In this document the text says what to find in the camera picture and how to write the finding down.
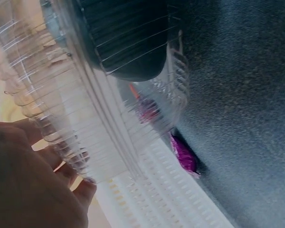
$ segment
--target finger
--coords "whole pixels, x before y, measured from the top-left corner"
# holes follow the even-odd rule
[[[52,167],[53,170],[62,163],[61,157],[55,152],[52,146],[47,146],[46,148],[37,151],[37,153],[50,165],[50,167]]]
[[[81,205],[88,210],[92,199],[96,192],[96,185],[93,183],[87,182],[85,180],[81,181],[78,187],[73,191],[73,194],[79,200]]]
[[[28,142],[34,145],[42,139],[41,131],[29,119],[23,119],[12,123],[13,126],[22,129],[28,138]]]
[[[64,164],[59,169],[55,171],[58,178],[68,187],[71,187],[74,183],[77,174],[74,169],[72,169],[68,164]]]

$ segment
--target white plastic grate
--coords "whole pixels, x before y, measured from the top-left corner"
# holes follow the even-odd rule
[[[141,155],[146,179],[123,173],[98,185],[97,199],[112,228],[232,228],[162,140]]]

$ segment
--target clear plastic fan cover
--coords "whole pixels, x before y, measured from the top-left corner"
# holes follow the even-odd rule
[[[139,17],[154,2],[0,0],[6,93],[87,180],[139,177],[141,151],[187,104],[178,9]]]

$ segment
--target purple object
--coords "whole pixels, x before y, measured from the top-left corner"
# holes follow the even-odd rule
[[[170,134],[171,147],[182,168],[196,179],[200,178],[197,172],[197,162],[189,148],[180,139]]]

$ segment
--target beige floor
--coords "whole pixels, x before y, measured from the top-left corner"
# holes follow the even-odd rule
[[[13,122],[23,118],[25,117],[22,115],[20,108],[13,103],[12,97],[10,95],[4,94],[4,82],[0,81],[0,121]],[[45,141],[40,141],[39,143],[34,145],[34,149],[41,149],[46,145],[47,144]],[[76,180],[76,183],[74,184],[73,188],[75,188],[80,181],[80,179]],[[92,204],[90,206],[89,220],[89,227],[91,228],[111,227],[96,199],[92,201]]]

